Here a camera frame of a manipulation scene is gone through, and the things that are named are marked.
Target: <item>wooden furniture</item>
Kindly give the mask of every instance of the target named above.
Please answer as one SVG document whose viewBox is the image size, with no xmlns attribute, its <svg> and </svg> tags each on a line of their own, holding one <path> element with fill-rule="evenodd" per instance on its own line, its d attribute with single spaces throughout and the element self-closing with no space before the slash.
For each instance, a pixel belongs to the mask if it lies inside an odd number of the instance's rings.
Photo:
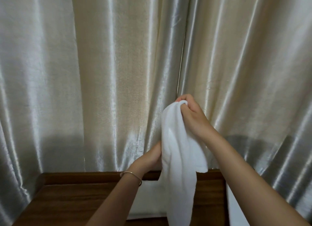
<svg viewBox="0 0 312 226">
<path fill-rule="evenodd" d="M 160 171 L 143 180 L 158 180 Z M 13 226 L 83 226 L 119 180 L 118 172 L 44 173 L 43 183 Z M 168 225 L 166 218 L 129 220 L 125 225 Z M 229 225 L 225 180 L 219 170 L 197 173 L 191 225 Z"/>
</svg>

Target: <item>bracelet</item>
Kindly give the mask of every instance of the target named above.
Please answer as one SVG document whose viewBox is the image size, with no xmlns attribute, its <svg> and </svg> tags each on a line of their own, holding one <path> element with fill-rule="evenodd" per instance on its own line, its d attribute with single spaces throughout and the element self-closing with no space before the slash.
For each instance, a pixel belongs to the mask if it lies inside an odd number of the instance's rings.
<svg viewBox="0 0 312 226">
<path fill-rule="evenodd" d="M 137 178 L 140 180 L 140 184 L 139 184 L 138 186 L 141 186 L 141 185 L 142 185 L 142 179 L 140 179 L 138 176 L 136 176 L 134 173 L 132 173 L 132 172 L 130 172 L 130 171 L 121 172 L 121 173 L 120 173 L 120 177 L 122 177 L 124 173 L 130 173 L 130 174 L 132 174 L 133 176 L 137 177 Z"/>
</svg>

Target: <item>left hand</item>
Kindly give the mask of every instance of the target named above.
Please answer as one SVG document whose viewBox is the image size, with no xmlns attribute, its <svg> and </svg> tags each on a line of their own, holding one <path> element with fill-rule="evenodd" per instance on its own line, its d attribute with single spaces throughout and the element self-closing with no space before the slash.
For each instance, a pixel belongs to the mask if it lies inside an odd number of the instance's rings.
<svg viewBox="0 0 312 226">
<path fill-rule="evenodd" d="M 134 161 L 127 171 L 133 172 L 142 179 L 143 175 L 150 171 L 161 157 L 161 141 L 154 145 L 148 152 Z"/>
</svg>

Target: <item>white towel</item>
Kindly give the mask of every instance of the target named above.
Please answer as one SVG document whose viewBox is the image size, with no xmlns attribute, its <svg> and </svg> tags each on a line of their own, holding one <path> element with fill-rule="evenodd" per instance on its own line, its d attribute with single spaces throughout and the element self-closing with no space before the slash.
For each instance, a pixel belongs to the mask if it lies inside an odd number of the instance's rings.
<svg viewBox="0 0 312 226">
<path fill-rule="evenodd" d="M 170 226 L 191 222 L 196 172 L 207 172 L 208 164 L 204 150 L 185 129 L 182 104 L 187 101 L 174 102 L 162 113 L 163 169 L 157 182 L 143 181 L 128 219 L 167 215 Z"/>
</svg>

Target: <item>hand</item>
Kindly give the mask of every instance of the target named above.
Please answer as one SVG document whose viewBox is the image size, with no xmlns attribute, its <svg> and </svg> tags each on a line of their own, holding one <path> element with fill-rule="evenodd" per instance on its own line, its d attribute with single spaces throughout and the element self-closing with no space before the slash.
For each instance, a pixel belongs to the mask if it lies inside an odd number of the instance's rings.
<svg viewBox="0 0 312 226">
<path fill-rule="evenodd" d="M 186 127 L 188 127 L 194 135 L 203 139 L 207 133 L 207 129 L 213 129 L 213 127 L 210 125 L 204 112 L 192 95 L 182 95 L 176 99 L 176 102 L 181 100 L 186 100 L 188 102 L 188 105 L 181 105 L 181 113 Z"/>
<path fill-rule="evenodd" d="M 133 172 L 142 179 L 143 175 L 150 171 L 161 157 L 161 141 L 154 145 L 148 152 L 134 161 L 127 171 Z"/>
</svg>

